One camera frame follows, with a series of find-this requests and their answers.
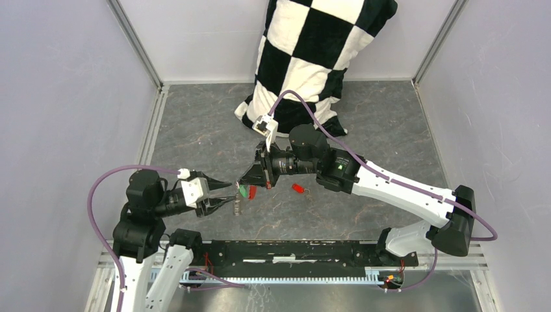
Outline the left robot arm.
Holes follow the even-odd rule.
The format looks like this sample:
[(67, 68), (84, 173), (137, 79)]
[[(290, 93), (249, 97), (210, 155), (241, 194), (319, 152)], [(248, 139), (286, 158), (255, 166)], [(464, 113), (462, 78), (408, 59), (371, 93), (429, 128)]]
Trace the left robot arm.
[(129, 178), (127, 203), (113, 231), (112, 255), (117, 264), (120, 291), (113, 295), (115, 311), (167, 311), (169, 301), (190, 265), (205, 261), (203, 277), (212, 274), (212, 262), (197, 231), (177, 229), (164, 246), (160, 272), (149, 286), (151, 269), (166, 231), (164, 219), (187, 212), (209, 216), (231, 202), (230, 196), (212, 198), (212, 190), (230, 187), (203, 172), (180, 169), (169, 186), (158, 171), (140, 168)]

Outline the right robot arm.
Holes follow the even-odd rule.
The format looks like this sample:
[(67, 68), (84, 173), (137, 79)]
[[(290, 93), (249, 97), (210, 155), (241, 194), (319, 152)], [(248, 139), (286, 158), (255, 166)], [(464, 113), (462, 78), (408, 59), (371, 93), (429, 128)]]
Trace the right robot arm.
[(288, 139), (285, 150), (259, 143), (252, 166), (238, 183), (270, 189), (280, 176), (314, 174), (325, 189), (374, 198), (420, 217), (410, 226), (381, 232), (375, 255), (383, 265), (431, 248), (456, 257), (468, 255), (475, 211), (470, 187), (431, 187), (385, 172), (362, 157), (354, 159), (347, 151), (332, 148), (312, 125), (295, 127)]

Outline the key with green tag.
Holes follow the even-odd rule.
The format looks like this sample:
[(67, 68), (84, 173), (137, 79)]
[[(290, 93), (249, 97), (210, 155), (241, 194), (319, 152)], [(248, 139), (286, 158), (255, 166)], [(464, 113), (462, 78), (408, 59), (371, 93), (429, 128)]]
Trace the key with green tag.
[(239, 191), (239, 194), (243, 198), (249, 198), (249, 187), (248, 186), (240, 185), (238, 187), (238, 191)]

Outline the metal key holder red handle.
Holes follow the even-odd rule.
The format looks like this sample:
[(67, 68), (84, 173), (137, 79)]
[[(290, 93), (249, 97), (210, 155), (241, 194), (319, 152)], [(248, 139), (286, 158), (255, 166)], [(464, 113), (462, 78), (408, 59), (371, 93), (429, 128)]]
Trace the metal key holder red handle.
[(257, 187), (254, 185), (241, 185), (239, 182), (236, 182), (235, 185), (237, 193), (233, 202), (233, 215), (239, 216), (242, 214), (242, 206), (245, 201), (255, 198)]

